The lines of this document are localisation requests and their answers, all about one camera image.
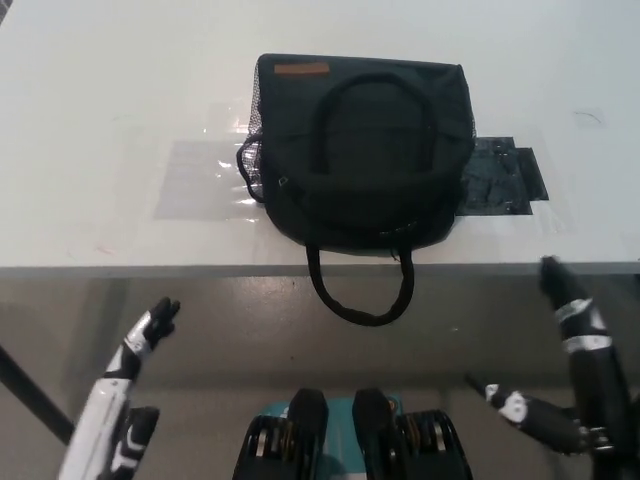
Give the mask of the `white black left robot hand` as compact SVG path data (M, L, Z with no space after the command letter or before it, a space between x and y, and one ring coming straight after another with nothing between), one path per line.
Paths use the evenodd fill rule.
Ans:
M133 407L131 393L142 367L175 330L181 304L163 297L125 335L93 384L75 426L60 479L132 479L160 416L153 406Z

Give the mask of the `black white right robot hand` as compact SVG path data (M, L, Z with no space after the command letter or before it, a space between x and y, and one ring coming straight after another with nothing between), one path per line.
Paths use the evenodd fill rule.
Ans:
M541 260L540 287L551 304L568 357L574 405L558 407L470 374L465 380L509 425L555 452L622 460L636 457L639 414L594 298L554 256Z

